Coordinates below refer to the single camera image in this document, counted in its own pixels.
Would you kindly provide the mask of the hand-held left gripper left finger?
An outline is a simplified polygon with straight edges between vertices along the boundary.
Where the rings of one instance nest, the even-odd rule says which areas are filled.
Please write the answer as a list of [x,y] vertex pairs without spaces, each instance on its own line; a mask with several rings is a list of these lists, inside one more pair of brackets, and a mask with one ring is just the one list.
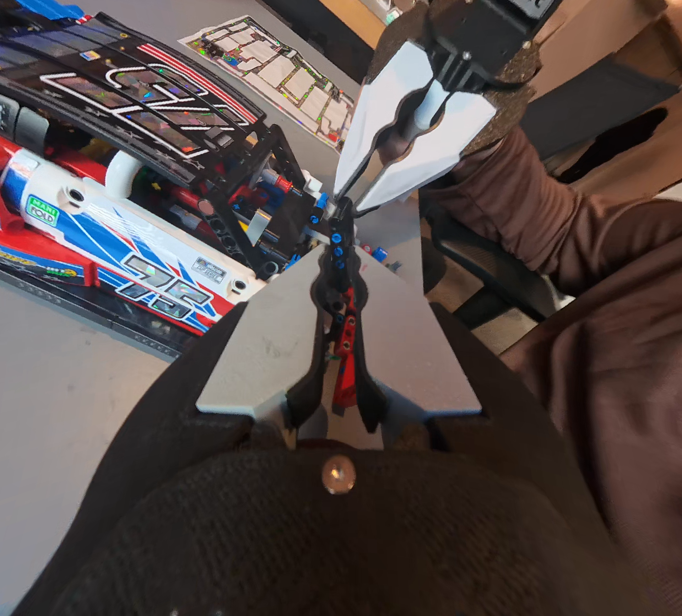
[[318,245],[246,302],[196,400],[200,413],[272,424],[286,446],[295,447],[294,408],[287,394],[313,368],[319,312],[311,289],[324,251]]

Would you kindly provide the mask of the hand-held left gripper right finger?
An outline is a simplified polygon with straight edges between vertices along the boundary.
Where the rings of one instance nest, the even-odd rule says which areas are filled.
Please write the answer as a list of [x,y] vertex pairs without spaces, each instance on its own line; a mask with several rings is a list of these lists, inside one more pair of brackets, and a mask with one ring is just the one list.
[[399,433],[482,405],[424,296],[371,256],[354,280],[357,407],[370,433]]

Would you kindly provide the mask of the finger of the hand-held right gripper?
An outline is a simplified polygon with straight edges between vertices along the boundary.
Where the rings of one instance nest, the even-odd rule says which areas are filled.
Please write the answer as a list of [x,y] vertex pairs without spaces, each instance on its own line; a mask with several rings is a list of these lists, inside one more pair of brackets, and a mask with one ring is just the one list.
[[409,196],[447,173],[495,113],[481,94],[453,93],[438,124],[417,136],[401,157],[383,167],[354,204],[354,214],[363,215]]
[[362,175],[382,131],[392,126],[402,103],[433,77],[427,53],[405,42],[372,81],[361,88],[334,182],[334,198],[346,195]]

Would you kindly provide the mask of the toy car chassis parts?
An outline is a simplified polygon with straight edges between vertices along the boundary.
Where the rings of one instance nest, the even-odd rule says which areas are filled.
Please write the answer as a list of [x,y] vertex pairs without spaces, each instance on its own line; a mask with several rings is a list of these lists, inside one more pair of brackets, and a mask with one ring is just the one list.
[[323,344],[323,355],[328,352],[329,346],[333,346],[331,355],[340,361],[332,406],[336,409],[348,409],[356,406],[365,427],[368,431],[373,431],[378,424],[381,397],[369,377],[366,366],[361,316],[368,301],[368,288],[361,275],[362,259],[365,256],[370,256],[371,253],[357,241],[355,224],[354,255],[356,265],[353,271],[353,286],[345,295],[345,305],[336,314],[331,314],[318,305],[322,312],[331,317],[329,331],[326,333],[326,341]]

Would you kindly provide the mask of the black brick assembly blue pins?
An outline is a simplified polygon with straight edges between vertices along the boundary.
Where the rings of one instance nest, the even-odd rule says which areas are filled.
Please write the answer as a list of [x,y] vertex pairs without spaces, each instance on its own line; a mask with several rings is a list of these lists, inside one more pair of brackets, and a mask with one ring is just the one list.
[[312,286],[312,299],[323,310],[336,314],[345,305],[345,295],[353,286],[354,221],[353,202],[342,196],[329,220],[330,244],[319,259],[319,276]]

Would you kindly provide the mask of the red toy race car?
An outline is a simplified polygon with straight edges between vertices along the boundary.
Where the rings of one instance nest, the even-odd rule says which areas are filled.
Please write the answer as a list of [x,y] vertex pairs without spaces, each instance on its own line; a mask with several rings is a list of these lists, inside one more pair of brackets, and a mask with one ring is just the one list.
[[279,126],[166,44],[1,0],[1,279],[177,357],[320,242]]

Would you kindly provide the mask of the person's right forearm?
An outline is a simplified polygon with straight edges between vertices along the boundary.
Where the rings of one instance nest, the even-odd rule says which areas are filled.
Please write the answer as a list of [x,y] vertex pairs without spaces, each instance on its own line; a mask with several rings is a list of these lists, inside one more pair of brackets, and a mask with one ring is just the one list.
[[520,128],[461,160],[424,194],[564,293],[640,260],[681,264],[680,202],[580,193],[547,174]]

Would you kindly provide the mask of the light grey desk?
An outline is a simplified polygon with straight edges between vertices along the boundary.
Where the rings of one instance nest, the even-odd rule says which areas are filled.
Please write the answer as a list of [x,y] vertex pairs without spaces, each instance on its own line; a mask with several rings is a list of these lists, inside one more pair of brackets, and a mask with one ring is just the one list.
[[[187,53],[180,38],[249,15],[352,98],[359,85],[255,0],[57,0]],[[1,614],[68,530],[119,427],[170,359],[1,284]]]

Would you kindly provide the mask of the holographic sticker sheet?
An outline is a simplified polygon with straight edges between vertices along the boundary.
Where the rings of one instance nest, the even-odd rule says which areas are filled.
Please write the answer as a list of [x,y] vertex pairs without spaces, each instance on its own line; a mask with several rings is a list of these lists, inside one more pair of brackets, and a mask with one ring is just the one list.
[[354,100],[251,16],[204,27],[178,42],[240,79],[337,153],[342,151]]

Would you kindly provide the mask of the person's brown sweater torso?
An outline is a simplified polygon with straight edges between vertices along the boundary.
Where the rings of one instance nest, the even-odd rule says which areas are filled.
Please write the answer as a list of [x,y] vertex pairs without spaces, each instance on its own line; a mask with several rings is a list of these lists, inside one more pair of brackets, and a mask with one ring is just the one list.
[[666,615],[681,614],[681,229],[596,262],[529,264],[575,300],[507,352],[550,413],[611,538]]

